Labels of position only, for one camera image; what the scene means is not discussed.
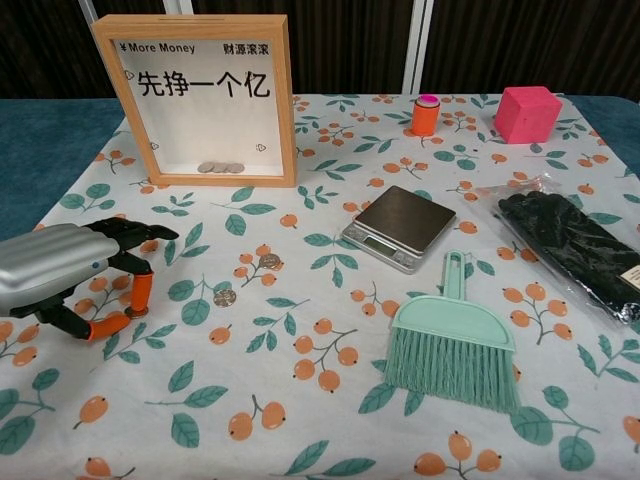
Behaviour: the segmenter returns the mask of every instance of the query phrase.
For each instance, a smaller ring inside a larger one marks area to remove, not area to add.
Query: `coin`
[[[214,164],[213,164],[213,162],[204,162],[204,163],[201,163],[201,164],[198,166],[198,171],[199,171],[200,173],[207,173],[207,172],[210,172],[210,171],[211,171],[211,169],[213,168],[213,165],[214,165]]]
[[[244,172],[244,165],[241,163],[230,163],[227,166],[227,172],[229,173],[241,173]]]
[[[282,261],[280,260],[280,257],[275,253],[267,253],[266,255],[260,257],[258,265],[263,268],[274,269],[281,263]]]
[[[227,164],[222,162],[216,162],[213,164],[213,173],[224,173],[227,170]]]
[[[213,303],[218,307],[230,307],[236,302],[236,298],[236,292],[230,288],[225,288],[224,290],[220,290],[215,293],[213,296]]]

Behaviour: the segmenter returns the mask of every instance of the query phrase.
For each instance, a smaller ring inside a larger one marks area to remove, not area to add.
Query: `plastic bag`
[[[640,289],[622,275],[640,268],[640,253],[617,240],[562,195],[548,175],[476,194],[540,258],[611,317],[640,322]]]

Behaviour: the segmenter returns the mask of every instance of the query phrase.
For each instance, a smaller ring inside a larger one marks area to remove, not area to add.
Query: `blue table surface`
[[[640,106],[620,97],[566,97],[640,176]],[[32,230],[123,118],[116,98],[0,100],[0,241]]]

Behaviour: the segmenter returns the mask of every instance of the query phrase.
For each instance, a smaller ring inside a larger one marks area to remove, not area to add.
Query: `brush handle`
[[[451,250],[444,259],[442,295],[455,300],[465,300],[464,253]]]

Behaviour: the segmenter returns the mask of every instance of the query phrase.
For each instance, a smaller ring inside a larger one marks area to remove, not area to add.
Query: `pink cap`
[[[440,100],[435,95],[420,95],[418,97],[418,105],[422,105],[423,107],[437,107],[440,105]]]

